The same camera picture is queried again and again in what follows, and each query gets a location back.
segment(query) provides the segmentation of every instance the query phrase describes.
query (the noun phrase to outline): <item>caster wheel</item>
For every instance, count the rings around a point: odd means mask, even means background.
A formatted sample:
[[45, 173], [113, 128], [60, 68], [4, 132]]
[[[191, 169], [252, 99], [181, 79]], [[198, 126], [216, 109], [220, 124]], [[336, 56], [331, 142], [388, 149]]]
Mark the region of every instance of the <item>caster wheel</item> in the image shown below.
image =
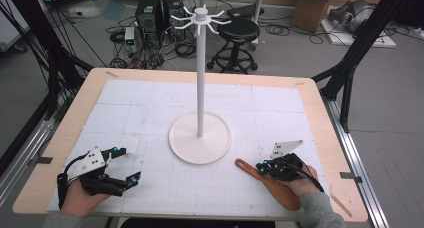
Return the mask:
[[208, 70], [210, 70], [213, 68], [214, 65], [215, 64], [213, 62], [208, 62], [208, 64], [206, 64], [206, 67], [208, 68]]
[[256, 64], [256, 63], [253, 63], [253, 65], [252, 65], [252, 68], [251, 68], [252, 70], [257, 70], [258, 69], [258, 64]]

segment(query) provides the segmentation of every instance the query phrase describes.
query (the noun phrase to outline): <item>gray floor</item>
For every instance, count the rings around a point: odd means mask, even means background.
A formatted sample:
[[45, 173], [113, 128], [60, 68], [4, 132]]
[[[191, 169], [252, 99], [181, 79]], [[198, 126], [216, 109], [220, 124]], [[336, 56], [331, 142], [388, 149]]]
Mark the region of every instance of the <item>gray floor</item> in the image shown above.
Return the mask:
[[[62, 2], [68, 7], [85, 0]], [[134, 14], [133, 2], [98, 0], [102, 15], [95, 19], [77, 22], [75, 26], [109, 63], [114, 46], [105, 32], [116, 26], [119, 20]], [[227, 8], [220, 6], [217, 10]], [[291, 10], [265, 8], [265, 18], [278, 18], [290, 14]], [[81, 59], [94, 66], [102, 63], [78, 38], [76, 32], [68, 30]], [[267, 34], [262, 28], [259, 46], [252, 52], [259, 65], [252, 75], [312, 77], [337, 64], [347, 47], [313, 44], [308, 35], [290, 33], [288, 36]], [[351, 134], [364, 162], [368, 176], [386, 215], [390, 227], [422, 227], [424, 223], [424, 135], [421, 130], [424, 119], [424, 43], [396, 34], [392, 39], [395, 49], [372, 48], [357, 69], [353, 85], [349, 116]], [[215, 35], [207, 38], [206, 59], [223, 45]], [[174, 57], [171, 53], [165, 58]], [[158, 69], [195, 71], [194, 59], [173, 59]], [[46, 85], [31, 52], [0, 53], [0, 154], [3, 154], [19, 130], [46, 95]], [[12, 211], [14, 200], [31, 173], [26, 173], [14, 187], [11, 195], [0, 208], [2, 227], [39, 227], [44, 216], [18, 215]], [[104, 227], [106, 219], [90, 218], [85, 227]], [[279, 224], [291, 227], [292, 224]], [[371, 227], [370, 222], [350, 223], [349, 227]]]

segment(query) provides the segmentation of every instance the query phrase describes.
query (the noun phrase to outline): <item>stool seat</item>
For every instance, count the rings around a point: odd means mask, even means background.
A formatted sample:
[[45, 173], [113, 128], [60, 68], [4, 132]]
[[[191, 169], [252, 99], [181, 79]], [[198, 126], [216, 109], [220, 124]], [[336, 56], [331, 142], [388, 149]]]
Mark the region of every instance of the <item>stool seat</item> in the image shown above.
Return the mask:
[[246, 18], [230, 18], [231, 23], [218, 25], [219, 35], [227, 41], [244, 43], [258, 38], [259, 26]]
[[[252, 55], [247, 50], [241, 49], [241, 46], [258, 38], [259, 26], [246, 18], [232, 17], [224, 21], [228, 20], [231, 23], [217, 27], [219, 36], [225, 39], [226, 44], [212, 57], [206, 67], [212, 69], [216, 63], [221, 68], [221, 73], [229, 71], [245, 74], [249, 69], [258, 69]], [[233, 47], [228, 47], [230, 42], [233, 43]]]

